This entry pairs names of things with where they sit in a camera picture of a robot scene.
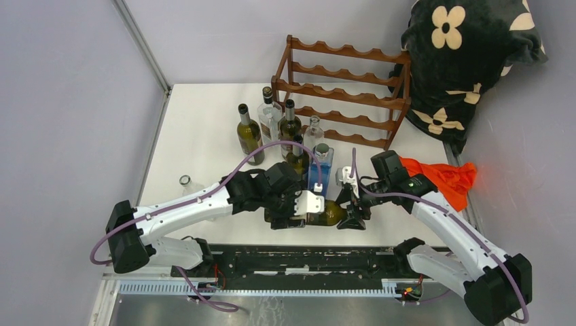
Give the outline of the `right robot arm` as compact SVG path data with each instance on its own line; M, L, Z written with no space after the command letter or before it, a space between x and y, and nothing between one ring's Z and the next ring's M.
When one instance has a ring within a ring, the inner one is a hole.
M375 206L391 202L423 222L455 255L441 254L418 238L395 247L394 272L428 276L463 298L470 313L483 325L505 319L529 322L533 296L533 267L521 253L510 255L489 241L452 207L435 184L423 174L409 175L393 150L374 155L377 174L364 185L355 164L338 169L342 188L337 201L348 205L340 229L365 229Z

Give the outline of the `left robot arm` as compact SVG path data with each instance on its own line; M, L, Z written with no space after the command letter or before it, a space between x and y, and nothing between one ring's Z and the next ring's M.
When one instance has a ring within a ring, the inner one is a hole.
M196 193L151 206L115 204L105 228L111 264L117 274L134 272L149 264L176 266L196 276L213 269L207 241L179 240L169 234L195 223L267 209L274 230L299 228L296 218L321 213L325 199L302 188L298 174L286 162L267 170L238 171Z

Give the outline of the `green wine bottle white label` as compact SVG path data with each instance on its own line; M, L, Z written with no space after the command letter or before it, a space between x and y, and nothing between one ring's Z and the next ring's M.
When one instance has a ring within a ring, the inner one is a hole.
M346 210L333 200L325 201L325 210L320 214L306 214L306 226L333 226L346 216Z

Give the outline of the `blue square bottle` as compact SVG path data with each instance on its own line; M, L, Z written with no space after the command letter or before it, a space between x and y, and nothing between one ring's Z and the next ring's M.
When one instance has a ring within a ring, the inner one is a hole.
M316 183L322 185L322 190L317 194L327 198L327 191L329 189L329 178L334 158L334 148L326 143L319 143L314 147L314 156L320 162L320 169L317 168L314 160L310 161L308 171L308 190L314 192Z

